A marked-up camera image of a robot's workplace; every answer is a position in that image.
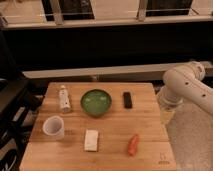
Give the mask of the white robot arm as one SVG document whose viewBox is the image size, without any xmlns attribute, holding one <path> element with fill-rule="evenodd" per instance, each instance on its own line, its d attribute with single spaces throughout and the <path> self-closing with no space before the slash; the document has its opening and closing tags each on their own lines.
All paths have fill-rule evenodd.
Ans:
<svg viewBox="0 0 213 171">
<path fill-rule="evenodd" d="M 167 70 L 163 74 L 164 85 L 157 93 L 161 123 L 167 125 L 176 108 L 187 99 L 213 117 L 213 88 L 205 85 L 205 68 L 192 61 Z"/>
</svg>

